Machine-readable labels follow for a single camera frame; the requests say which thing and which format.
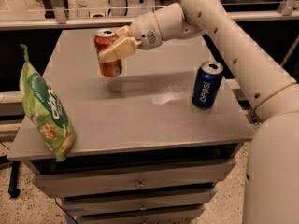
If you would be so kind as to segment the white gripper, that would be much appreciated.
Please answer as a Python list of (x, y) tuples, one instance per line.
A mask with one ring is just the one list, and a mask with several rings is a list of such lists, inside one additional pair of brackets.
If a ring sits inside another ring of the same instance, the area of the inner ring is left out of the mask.
[(134, 55), (138, 48), (149, 50), (159, 47), (163, 43), (153, 12), (138, 16), (130, 26), (123, 26), (116, 31), (116, 34), (120, 38), (98, 54), (99, 60), (103, 63), (114, 62)]

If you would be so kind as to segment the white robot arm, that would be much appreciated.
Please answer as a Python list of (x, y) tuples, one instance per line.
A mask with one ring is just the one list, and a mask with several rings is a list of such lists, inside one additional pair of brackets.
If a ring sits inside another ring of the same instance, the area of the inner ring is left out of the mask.
[(262, 124), (249, 150), (244, 224), (299, 224), (299, 84), (227, 14), (220, 0), (180, 0), (137, 17), (103, 62), (173, 38), (206, 34)]

